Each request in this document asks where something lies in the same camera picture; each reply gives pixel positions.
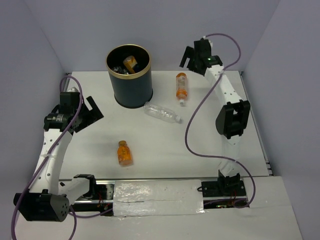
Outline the orange bottle with white label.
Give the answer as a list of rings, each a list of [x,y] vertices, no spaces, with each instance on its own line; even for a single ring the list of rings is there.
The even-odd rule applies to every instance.
[[[188,97],[187,82],[188,82],[188,78],[185,73],[180,72],[176,76],[176,98],[181,107],[185,106],[186,99]]]

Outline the clear bottle blue cap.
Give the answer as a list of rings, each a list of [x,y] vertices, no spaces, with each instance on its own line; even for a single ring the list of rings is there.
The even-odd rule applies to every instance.
[[[117,74],[122,74],[123,73],[123,69],[121,66],[114,66],[111,68],[111,70]]]

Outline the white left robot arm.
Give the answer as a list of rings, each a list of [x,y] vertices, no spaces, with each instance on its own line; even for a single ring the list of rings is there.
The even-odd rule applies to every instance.
[[[77,174],[66,184],[59,181],[73,135],[104,117],[91,96],[86,100],[91,109],[79,92],[61,92],[59,104],[44,118],[44,141],[35,179],[25,193],[16,193],[13,199],[29,222],[63,222],[76,200],[81,197],[90,200],[98,195],[92,174]]]

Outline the clear crushed bottle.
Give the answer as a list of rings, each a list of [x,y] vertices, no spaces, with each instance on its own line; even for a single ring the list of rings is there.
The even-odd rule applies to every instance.
[[[173,110],[154,105],[150,102],[146,102],[143,106],[143,111],[150,117],[162,120],[167,123],[180,123],[181,116],[176,114]]]

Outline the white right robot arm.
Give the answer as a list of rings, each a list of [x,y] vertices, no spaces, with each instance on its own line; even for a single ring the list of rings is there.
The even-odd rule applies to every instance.
[[[243,100],[228,79],[221,59],[212,55],[212,43],[206,38],[186,47],[180,67],[204,76],[211,85],[221,109],[215,120],[215,127],[221,136],[222,154],[218,157],[218,178],[216,181],[202,182],[197,191],[203,197],[222,197],[236,194],[241,189],[239,165],[240,140],[248,125],[251,104]]]

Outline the large orange milk tea bottle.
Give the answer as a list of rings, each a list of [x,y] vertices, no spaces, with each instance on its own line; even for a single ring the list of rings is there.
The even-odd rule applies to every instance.
[[[140,71],[140,67],[139,67],[139,65],[133,55],[126,57],[123,60],[123,64],[127,68],[128,72],[130,74],[135,74]]]

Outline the blue label water bottle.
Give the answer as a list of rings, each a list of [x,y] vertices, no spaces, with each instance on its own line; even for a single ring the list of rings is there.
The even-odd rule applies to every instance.
[[[122,67],[120,67],[119,73],[122,74],[122,75],[129,75],[129,72],[126,69],[122,68]]]

